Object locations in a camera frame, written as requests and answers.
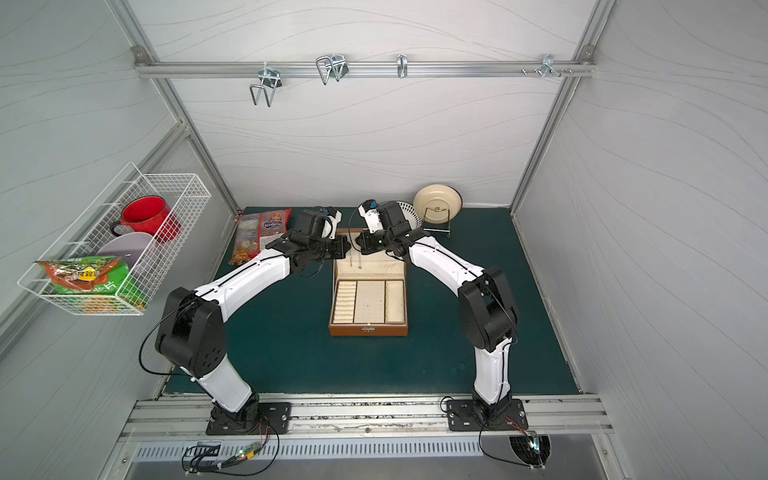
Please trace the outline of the wooden jewelry box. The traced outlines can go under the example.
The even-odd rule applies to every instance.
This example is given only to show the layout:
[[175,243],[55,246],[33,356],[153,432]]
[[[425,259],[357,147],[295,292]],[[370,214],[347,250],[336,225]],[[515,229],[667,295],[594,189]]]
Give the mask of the wooden jewelry box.
[[387,252],[362,255],[355,247],[360,229],[345,232],[352,248],[333,264],[333,337],[405,337],[408,335],[406,264]]

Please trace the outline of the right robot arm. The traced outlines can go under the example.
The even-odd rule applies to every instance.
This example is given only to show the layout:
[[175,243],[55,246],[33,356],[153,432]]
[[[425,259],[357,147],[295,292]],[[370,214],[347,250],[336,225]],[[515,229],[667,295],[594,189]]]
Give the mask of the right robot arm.
[[498,268],[462,259],[409,221],[400,203],[365,200],[357,207],[366,230],[356,241],[363,254],[387,254],[430,273],[458,301],[459,319],[475,351],[473,408],[482,422],[503,414],[511,401],[509,351],[519,339],[519,310]]

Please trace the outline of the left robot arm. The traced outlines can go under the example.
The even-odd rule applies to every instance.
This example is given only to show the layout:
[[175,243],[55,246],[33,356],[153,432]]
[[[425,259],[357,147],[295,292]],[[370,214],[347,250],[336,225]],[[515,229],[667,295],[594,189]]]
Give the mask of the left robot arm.
[[225,324],[272,284],[312,262],[344,258],[351,245],[337,235],[342,218],[333,207],[305,210],[292,229],[232,272],[192,290],[173,290],[158,324],[155,350],[200,385],[216,407],[245,420],[258,409],[259,397],[228,358]]

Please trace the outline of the white patterned bowl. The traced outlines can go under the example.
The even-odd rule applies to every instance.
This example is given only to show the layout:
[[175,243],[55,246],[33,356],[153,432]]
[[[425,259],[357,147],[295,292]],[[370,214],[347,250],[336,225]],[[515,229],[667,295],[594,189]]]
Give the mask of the white patterned bowl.
[[397,204],[400,206],[403,216],[408,221],[412,230],[422,226],[422,218],[416,212],[415,207],[412,204],[404,201],[398,201]]

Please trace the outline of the cream plate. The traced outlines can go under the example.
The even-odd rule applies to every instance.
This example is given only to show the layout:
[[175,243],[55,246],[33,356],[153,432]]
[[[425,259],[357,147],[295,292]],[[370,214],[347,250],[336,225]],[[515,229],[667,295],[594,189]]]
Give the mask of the cream plate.
[[423,218],[423,211],[427,206],[448,207],[451,210],[453,220],[463,207],[463,199],[459,192],[450,186],[432,184],[416,193],[413,206],[421,218]]

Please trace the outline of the red snack bag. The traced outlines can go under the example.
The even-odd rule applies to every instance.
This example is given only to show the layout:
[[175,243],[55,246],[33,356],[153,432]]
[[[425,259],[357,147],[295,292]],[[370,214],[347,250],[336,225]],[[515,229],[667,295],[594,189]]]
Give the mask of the red snack bag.
[[240,266],[255,258],[266,245],[287,232],[291,209],[244,214],[238,218],[230,265]]

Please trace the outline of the double metal hook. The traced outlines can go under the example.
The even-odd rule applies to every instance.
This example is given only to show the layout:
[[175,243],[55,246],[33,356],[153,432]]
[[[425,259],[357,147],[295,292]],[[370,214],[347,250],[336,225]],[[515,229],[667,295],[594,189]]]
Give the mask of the double metal hook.
[[264,64],[262,70],[258,73],[257,82],[249,86],[253,105],[257,106],[262,102],[267,107],[271,107],[274,103],[276,92],[281,86],[281,74],[277,70],[270,68],[267,64]]

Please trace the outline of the red mug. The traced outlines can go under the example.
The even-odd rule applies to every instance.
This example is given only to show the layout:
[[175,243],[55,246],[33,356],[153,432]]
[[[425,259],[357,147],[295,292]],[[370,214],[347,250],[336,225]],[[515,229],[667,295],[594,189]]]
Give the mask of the red mug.
[[119,227],[150,234],[159,243],[174,240],[182,231],[182,224],[172,213],[170,205],[163,197],[156,195],[138,198],[125,206],[109,230],[114,236],[121,236],[117,231]]

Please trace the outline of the small metal hook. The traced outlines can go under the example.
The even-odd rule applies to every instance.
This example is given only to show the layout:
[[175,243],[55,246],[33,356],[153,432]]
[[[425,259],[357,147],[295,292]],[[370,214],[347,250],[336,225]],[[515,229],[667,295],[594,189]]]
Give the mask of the small metal hook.
[[405,79],[408,75],[408,57],[405,54],[399,54],[396,57],[397,77]]

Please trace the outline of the looped metal hook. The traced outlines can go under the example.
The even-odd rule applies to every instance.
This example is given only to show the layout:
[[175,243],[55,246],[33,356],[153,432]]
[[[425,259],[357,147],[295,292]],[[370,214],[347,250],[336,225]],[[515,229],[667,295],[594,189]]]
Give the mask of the looped metal hook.
[[315,60],[315,66],[324,85],[331,79],[339,82],[349,73],[347,60],[342,54],[320,56]]

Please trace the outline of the grey plate in basket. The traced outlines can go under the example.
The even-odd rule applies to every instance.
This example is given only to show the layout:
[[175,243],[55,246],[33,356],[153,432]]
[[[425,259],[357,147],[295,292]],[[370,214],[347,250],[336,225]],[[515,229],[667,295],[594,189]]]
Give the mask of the grey plate in basket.
[[109,241],[97,251],[98,256],[115,256],[121,258],[130,268],[133,268],[152,246],[154,238],[143,232],[132,232],[118,236]]

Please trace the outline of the green snack bag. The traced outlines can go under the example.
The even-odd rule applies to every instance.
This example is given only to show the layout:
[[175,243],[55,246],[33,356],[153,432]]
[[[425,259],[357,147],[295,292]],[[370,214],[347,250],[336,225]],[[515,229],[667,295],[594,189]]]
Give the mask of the green snack bag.
[[39,260],[50,286],[44,295],[59,306],[85,315],[127,315],[143,311],[148,303],[120,256],[90,256]]

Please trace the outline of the horizontal aluminium rail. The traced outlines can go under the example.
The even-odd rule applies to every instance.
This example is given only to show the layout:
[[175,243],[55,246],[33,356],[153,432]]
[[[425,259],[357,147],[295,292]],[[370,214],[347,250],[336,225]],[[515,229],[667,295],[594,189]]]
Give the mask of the horizontal aluminium rail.
[[[416,61],[408,59],[406,78],[502,78],[524,77],[520,69],[533,69],[542,60],[534,61]],[[263,65],[277,70],[285,79],[318,79],[314,61],[310,62],[161,62],[138,65],[142,78],[152,79],[255,79]],[[399,79],[396,60],[348,61],[345,79]],[[570,68],[569,77],[591,76],[597,70],[594,63],[555,60],[559,68]]]

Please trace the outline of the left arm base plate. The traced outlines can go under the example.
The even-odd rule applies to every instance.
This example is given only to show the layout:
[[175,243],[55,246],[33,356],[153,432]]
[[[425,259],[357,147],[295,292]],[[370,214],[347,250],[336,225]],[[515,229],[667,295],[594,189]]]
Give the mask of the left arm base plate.
[[272,429],[283,435],[288,430],[291,407],[289,402],[250,402],[233,413],[215,404],[205,433],[208,436],[265,435]]

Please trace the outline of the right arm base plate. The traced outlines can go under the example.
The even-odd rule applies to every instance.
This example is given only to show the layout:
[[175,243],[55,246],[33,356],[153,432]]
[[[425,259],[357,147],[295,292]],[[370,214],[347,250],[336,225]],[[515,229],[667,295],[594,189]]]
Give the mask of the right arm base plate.
[[489,407],[479,399],[444,397],[439,408],[451,432],[520,432],[529,428],[523,402],[516,398],[505,397],[499,405]]

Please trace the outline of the metal hook bracket right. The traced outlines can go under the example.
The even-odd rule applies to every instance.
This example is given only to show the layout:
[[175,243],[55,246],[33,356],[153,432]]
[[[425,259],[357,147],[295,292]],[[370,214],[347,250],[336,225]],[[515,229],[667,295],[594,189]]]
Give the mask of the metal hook bracket right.
[[555,65],[555,60],[552,55],[546,55],[539,66],[533,69],[520,69],[520,73],[524,76],[536,76],[540,79],[543,78],[563,78],[573,75],[573,70],[570,68],[559,68]]

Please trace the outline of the front aluminium rail frame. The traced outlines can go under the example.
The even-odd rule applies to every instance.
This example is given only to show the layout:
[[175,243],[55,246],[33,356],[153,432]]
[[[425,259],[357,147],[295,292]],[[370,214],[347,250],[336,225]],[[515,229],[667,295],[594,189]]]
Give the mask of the front aluminium rail frame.
[[[263,402],[289,402],[289,439],[429,437],[452,435],[436,395],[278,394]],[[539,434],[612,434],[599,396],[520,397],[528,431]],[[125,442],[197,440],[205,437],[212,403],[203,394],[165,395],[134,405],[118,439]]]

